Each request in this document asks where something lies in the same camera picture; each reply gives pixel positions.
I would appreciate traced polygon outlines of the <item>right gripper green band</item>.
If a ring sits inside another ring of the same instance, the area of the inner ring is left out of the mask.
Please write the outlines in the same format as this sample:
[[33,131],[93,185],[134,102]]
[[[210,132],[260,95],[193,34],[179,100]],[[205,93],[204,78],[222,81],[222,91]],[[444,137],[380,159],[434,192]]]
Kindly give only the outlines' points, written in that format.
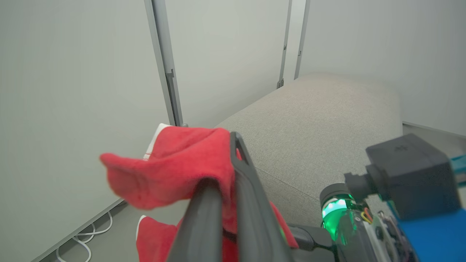
[[320,193],[322,226],[288,224],[298,248],[295,262],[417,262],[418,256],[393,216],[357,203],[344,183]]

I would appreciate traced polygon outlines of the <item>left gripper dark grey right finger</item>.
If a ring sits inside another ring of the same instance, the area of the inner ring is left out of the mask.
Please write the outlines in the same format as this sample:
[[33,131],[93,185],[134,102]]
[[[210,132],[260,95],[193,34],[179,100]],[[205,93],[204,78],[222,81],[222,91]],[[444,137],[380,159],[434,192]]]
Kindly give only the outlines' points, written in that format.
[[292,255],[241,135],[231,132],[240,262],[291,262]]

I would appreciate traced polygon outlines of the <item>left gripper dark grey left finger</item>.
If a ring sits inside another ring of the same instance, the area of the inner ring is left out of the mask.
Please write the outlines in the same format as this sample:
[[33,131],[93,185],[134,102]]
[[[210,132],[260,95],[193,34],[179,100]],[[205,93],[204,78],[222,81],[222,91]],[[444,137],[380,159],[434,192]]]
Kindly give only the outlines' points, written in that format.
[[222,195],[214,179],[195,187],[167,257],[168,262],[222,261]]

